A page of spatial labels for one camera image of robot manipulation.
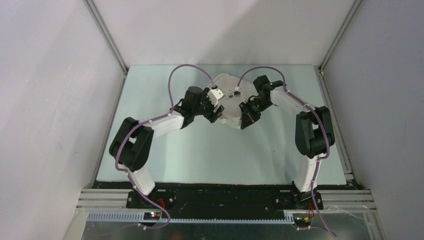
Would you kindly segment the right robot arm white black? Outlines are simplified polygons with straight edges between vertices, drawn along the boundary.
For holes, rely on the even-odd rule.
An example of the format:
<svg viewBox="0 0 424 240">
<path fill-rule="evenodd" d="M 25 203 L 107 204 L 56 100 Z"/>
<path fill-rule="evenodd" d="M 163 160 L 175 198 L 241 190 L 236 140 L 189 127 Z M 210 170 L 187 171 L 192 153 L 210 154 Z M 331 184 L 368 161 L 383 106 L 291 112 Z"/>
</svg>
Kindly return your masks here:
<svg viewBox="0 0 424 240">
<path fill-rule="evenodd" d="M 297 191 L 291 194 L 290 201 L 295 208 L 304 209 L 311 202 L 308 192 L 317 186 L 320 162 L 328 157 L 335 142 L 331 113 L 326 106 L 313 106 L 291 93 L 281 80 L 271 82 L 262 75 L 253 81 L 253 86 L 257 94 L 239 104 L 240 128 L 243 130 L 256 123 L 261 113 L 271 106 L 295 115 L 295 145 L 305 161 L 293 181 Z"/>
</svg>

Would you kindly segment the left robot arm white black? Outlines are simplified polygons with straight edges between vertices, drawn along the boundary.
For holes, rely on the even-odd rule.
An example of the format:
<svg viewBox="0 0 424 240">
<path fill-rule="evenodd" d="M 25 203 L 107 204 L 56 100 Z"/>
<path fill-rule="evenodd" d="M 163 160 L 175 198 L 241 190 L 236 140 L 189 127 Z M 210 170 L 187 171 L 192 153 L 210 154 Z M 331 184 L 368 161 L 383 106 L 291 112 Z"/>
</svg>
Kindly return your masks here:
<svg viewBox="0 0 424 240">
<path fill-rule="evenodd" d="M 145 121 L 132 117 L 123 120 L 109 147 L 109 154 L 115 160 L 115 168 L 124 172 L 140 193 L 138 201 L 145 208 L 153 208 L 158 202 L 158 194 L 153 191 L 155 182 L 146 166 L 153 140 L 187 127 L 197 116 L 214 123 L 225 109 L 220 105 L 224 97 L 225 93 L 217 87 L 201 89 L 190 86 L 167 113 Z"/>
</svg>

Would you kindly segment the white medicine kit case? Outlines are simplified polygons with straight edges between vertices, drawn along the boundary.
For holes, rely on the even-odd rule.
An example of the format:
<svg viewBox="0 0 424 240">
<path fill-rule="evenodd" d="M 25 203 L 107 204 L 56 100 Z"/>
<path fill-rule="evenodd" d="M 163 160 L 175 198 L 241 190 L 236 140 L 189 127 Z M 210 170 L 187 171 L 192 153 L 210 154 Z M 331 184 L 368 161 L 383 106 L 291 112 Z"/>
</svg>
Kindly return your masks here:
<svg viewBox="0 0 424 240">
<path fill-rule="evenodd" d="M 225 97 L 218 103 L 219 106 L 222 105 L 224 107 L 222 116 L 218 121 L 236 129 L 241 129 L 241 110 L 239 104 L 246 101 L 250 96 L 256 96 L 258 94 L 253 83 L 243 80 L 239 85 L 241 95 L 234 96 L 235 87 L 239 80 L 239 78 L 226 73 L 219 74 L 213 79 L 213 83 L 217 88 L 225 93 Z"/>
</svg>

